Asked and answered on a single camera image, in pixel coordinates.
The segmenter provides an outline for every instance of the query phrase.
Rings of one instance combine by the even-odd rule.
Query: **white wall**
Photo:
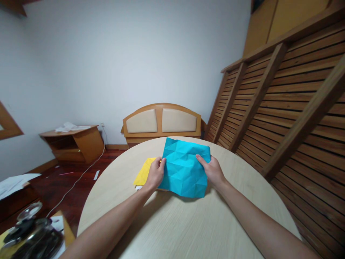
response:
[[[123,144],[122,119],[147,104],[179,104],[208,121],[221,69],[242,56],[250,1],[44,0],[25,10],[72,122],[103,122],[109,143]]]
[[[27,40],[22,19],[0,9],[0,100],[24,135],[0,141],[0,181],[32,170],[54,156],[39,133],[59,126],[66,109]]]

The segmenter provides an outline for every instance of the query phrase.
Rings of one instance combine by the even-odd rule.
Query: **round table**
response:
[[[296,225],[270,184],[246,161],[208,141],[225,177],[262,211],[300,239]],[[147,158],[162,156],[165,137],[143,142],[116,158],[92,188],[78,235],[135,193],[134,179]],[[188,199],[157,191],[145,204],[110,258],[263,258],[224,200],[210,185],[205,198]]]

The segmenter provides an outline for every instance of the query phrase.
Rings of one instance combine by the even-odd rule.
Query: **blue origami paper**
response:
[[[172,191],[188,198],[203,198],[207,176],[196,154],[211,161],[210,147],[166,138],[163,158],[166,158],[164,177],[160,189]]]

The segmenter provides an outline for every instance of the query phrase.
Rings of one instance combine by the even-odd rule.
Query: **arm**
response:
[[[197,155],[208,179],[223,196],[237,220],[266,259],[276,258],[318,258],[297,237],[266,215],[226,179],[218,160],[211,158],[207,163]]]
[[[158,157],[150,167],[146,184],[124,202],[89,226],[60,259],[106,258],[127,231],[141,208],[163,180],[166,159]]]

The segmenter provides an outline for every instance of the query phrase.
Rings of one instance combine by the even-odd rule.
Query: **white cable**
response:
[[[106,138],[106,140],[107,140],[107,144],[109,144],[109,141],[108,141],[108,136],[107,136],[107,132],[105,131],[104,126],[102,126],[102,128],[103,128],[104,133],[105,133],[105,138]]]
[[[59,205],[61,204],[61,202],[64,200],[65,196],[75,187],[75,184],[83,177],[83,175],[89,170],[89,168],[92,167],[92,166],[102,157],[102,155],[104,154],[104,150],[105,150],[105,143],[104,143],[104,148],[103,148],[103,152],[102,152],[101,156],[100,156],[91,166],[89,166],[89,167],[86,169],[86,171],[79,177],[78,180],[75,181],[75,183],[74,183],[74,185],[72,186],[72,188],[69,189],[69,191],[66,192],[65,195],[62,197],[61,201],[60,201],[51,211],[49,211],[49,213],[48,213],[48,215],[47,215],[46,218],[48,218],[49,215],[50,215],[50,213],[51,213],[53,210],[55,210],[57,206],[59,206]]]

